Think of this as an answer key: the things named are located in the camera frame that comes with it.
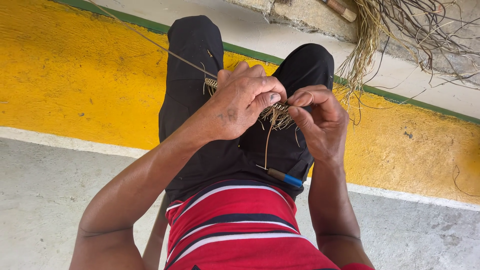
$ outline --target green painted stripe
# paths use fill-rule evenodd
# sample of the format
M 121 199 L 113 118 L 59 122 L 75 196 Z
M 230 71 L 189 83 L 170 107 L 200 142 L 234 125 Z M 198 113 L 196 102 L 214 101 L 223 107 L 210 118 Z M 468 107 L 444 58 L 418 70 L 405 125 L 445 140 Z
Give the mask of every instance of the green painted stripe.
M 67 4 L 67 5 L 70 5 L 72 7 L 82 9 L 82 10 L 86 10 L 86 11 L 90 11 L 90 12 L 94 12 L 94 13 L 98 13 L 98 14 L 108 16 L 108 14 L 101 11 L 94 4 L 92 4 L 90 2 L 87 2 L 87 1 L 84 1 L 84 0 L 54 0 L 54 1 L 59 2 L 59 3 L 64 3 L 64 4 Z M 170 29 L 170 26 L 168 26 L 168 25 L 163 25 L 163 24 L 159 24 L 159 23 L 156 23 L 156 22 L 152 22 L 152 21 L 146 20 L 144 18 L 140 18 L 140 17 L 133 16 L 133 15 L 130 15 L 130 14 L 127 14 L 127 13 L 119 12 L 119 11 L 115 11 L 115 10 L 112 10 L 112 9 L 109 9 L 109 8 L 105 8 L 105 9 L 108 12 L 111 12 L 113 15 L 115 15 L 117 18 L 119 18 L 122 21 L 132 23 L 132 24 L 135 24 L 135 25 L 139 25 L 139 26 L 143 26 L 145 28 L 148 28 L 148 30 L 150 30 L 152 32 L 155 32 L 155 33 L 166 33 Z M 227 51 L 236 52 L 236 53 L 239 53 L 239 54 L 242 54 L 242 55 L 246 55 L 246 56 L 253 57 L 253 58 L 256 58 L 256 59 L 259 59 L 259 60 L 262 60 L 262 61 L 274 63 L 274 64 L 277 64 L 277 65 L 281 64 L 282 61 L 283 61 L 283 59 L 281 59 L 281 58 L 278 58 L 278 57 L 275 57 L 275 56 L 272 56 L 272 55 L 268 55 L 268 54 L 265 54 L 265 53 L 261 53 L 261 52 L 258 52 L 258 51 L 254 51 L 254 50 L 251 50 L 251 49 L 242 48 L 242 47 L 239 47 L 239 46 L 227 43 L 227 42 L 223 42 L 223 48 Z M 335 82 L 339 83 L 340 82 L 340 77 L 335 76 Z M 458 112 L 454 112 L 454 111 L 451 111 L 451 110 L 440 108 L 440 107 L 437 107 L 437 106 L 434 106 L 434 105 L 431 105 L 431 104 L 428 104 L 428 103 L 425 103 L 425 102 L 421 102 L 421 101 L 418 101 L 418 100 L 414 100 L 414 99 L 408 100 L 409 98 L 406 98 L 404 96 L 397 95 L 397 94 L 394 94 L 394 93 L 390 93 L 390 92 L 387 92 L 387 91 L 384 91 L 384 90 L 381 90 L 381 89 L 378 89 L 378 88 L 375 88 L 375 87 L 364 86 L 363 90 L 365 90 L 365 92 L 372 93 L 372 94 L 375 94 L 375 95 L 379 95 L 379 96 L 382 96 L 382 97 L 385 97 L 385 98 L 388 98 L 388 99 L 397 100 L 399 102 L 404 102 L 405 101 L 405 103 L 407 103 L 407 104 L 411 104 L 411 105 L 414 105 L 414 106 L 417 106 L 417 107 L 420 107 L 420 108 L 424 108 L 424 109 L 427 109 L 427 110 L 432 110 L 432 111 L 435 111 L 435 112 L 438 112 L 438 113 L 441 113 L 441 114 L 445 114 L 445 115 L 454 116 L 454 117 L 457 117 L 457 118 L 462 119 L 464 121 L 472 122 L 472 123 L 475 123 L 475 124 L 480 124 L 480 119 L 478 119 L 478 118 L 474 118 L 474 117 L 464 115 L 464 114 L 461 114 L 461 113 L 458 113 Z

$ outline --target yellow painted curb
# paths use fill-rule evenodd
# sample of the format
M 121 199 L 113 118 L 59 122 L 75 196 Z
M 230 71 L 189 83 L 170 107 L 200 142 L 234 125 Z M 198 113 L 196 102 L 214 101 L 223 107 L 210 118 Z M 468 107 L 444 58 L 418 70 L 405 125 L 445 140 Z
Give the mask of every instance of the yellow painted curb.
M 167 55 L 110 18 L 47 0 L 0 3 L 0 125 L 151 149 Z M 133 26 L 167 46 L 166 35 Z M 226 52 L 238 61 L 276 65 Z M 377 108 L 394 105 L 365 95 Z M 358 112 L 350 110 L 357 122 Z M 363 108 L 348 131 L 350 183 L 480 204 L 480 126 L 411 105 Z

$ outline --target red striped shirt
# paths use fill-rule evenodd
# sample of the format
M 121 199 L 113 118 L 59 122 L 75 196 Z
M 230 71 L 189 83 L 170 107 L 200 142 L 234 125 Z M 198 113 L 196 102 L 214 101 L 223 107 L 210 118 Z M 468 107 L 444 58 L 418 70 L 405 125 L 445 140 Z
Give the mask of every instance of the red striped shirt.
M 168 270 L 339 269 L 300 234 L 293 200 L 250 180 L 213 184 L 167 208 Z M 351 264 L 343 270 L 371 270 Z

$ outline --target man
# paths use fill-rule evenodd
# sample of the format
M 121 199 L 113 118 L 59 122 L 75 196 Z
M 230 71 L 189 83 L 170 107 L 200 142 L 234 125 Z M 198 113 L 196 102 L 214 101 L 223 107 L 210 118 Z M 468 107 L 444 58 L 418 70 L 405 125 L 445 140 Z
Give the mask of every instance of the man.
M 371 269 L 347 195 L 348 114 L 329 90 L 332 56 L 319 45 L 303 45 L 266 76 L 260 65 L 245 62 L 223 70 L 220 32 L 205 16 L 177 20 L 168 39 L 171 51 L 218 73 L 217 91 L 204 94 L 205 74 L 168 58 L 161 144 L 92 199 L 71 269 L 145 269 L 133 225 L 163 190 L 171 226 L 165 269 Z M 295 220 L 294 200 L 303 187 L 255 166 L 265 165 L 269 127 L 258 116 L 287 97 L 296 125 L 271 132 L 266 166 L 305 181 L 315 161 L 309 208 L 318 249 Z

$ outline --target wooden tool handle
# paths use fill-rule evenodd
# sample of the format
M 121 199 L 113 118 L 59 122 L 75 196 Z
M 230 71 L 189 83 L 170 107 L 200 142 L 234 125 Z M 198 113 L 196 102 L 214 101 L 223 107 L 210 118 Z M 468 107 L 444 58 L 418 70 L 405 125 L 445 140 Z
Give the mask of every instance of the wooden tool handle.
M 331 7 L 338 14 L 342 15 L 349 22 L 355 21 L 357 15 L 336 0 L 327 0 L 327 6 Z

